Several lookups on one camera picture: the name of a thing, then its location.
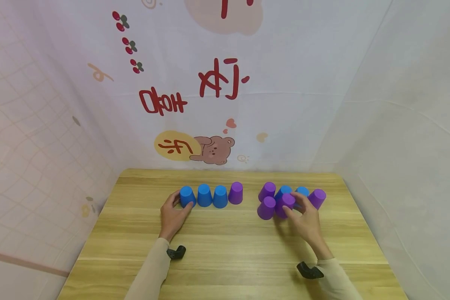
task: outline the right hand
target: right hand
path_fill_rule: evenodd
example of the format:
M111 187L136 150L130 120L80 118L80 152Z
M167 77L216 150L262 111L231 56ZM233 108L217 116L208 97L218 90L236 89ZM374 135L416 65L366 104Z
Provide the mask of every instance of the right hand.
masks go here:
M295 209L300 211L302 215L297 215L287 206L283 206L286 215L297 227L300 236L312 247L317 259L332 259L333 254L327 243L325 243L320 230L320 218L318 217L317 209L304 195L297 192L293 192L291 195L295 197L295 201L301 206Z
M297 192L291 192L290 194L295 197L295 201L301 206L295 207L295 209L301 212L302 215L295 214L287 206L283 206L283 209L297 228L300 236L310 245L323 240L317 209L310 203L310 200L306 196Z

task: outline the pink stripe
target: pink stripe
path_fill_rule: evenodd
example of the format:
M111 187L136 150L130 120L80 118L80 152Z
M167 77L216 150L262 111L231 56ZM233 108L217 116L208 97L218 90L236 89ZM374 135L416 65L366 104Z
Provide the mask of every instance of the pink stripe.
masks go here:
M17 257L3 255L1 253L0 253L0 261L4 262L4 263L11 263L12 265L19 265L19 266L22 266L25 268L34 269L37 271L42 271L42 272L53 274L53 275L58 275L61 277L68 277L68 275L70 275L70 272L50 268L45 265L39 265L38 263L35 263L35 262L29 262L29 261L26 261L26 260L23 260L23 259L20 259Z

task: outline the wooden table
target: wooden table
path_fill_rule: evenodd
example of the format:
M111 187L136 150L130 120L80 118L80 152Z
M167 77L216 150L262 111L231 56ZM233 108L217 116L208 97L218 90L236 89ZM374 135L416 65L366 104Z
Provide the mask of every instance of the wooden table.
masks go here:
M344 181L336 174L125 170L61 291L59 300L122 300L160 231L160 207L184 185L230 187L240 181L244 200L223 209L198 205L172 240L187 247L172 261L160 299L324 299L316 280L295 266L316 262L288 221L257 216L266 181L293 189L320 188L324 237L365 300L407 299Z

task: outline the left hand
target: left hand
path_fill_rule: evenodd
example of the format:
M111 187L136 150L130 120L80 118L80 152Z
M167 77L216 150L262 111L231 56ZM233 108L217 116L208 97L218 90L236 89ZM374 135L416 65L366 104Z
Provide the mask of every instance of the left hand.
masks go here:
M162 208L160 208L162 230L158 237L168 240L169 243L177 231L182 227L185 219L193 208L193 203L189 202L185 208L177 210L174 207L178 203L180 203L180 190L176 190L174 193L170 194L168 199L162 205Z

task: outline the black clip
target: black clip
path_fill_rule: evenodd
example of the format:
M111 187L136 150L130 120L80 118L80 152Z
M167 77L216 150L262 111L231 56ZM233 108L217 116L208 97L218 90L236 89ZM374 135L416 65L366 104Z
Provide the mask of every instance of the black clip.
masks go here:
M297 269L303 278L317 279L324 277L323 273L317 267L310 269L305 262L299 263Z
M180 245L177 250L168 249L166 253L171 259L181 259L185 255L186 250L187 249L184 246Z

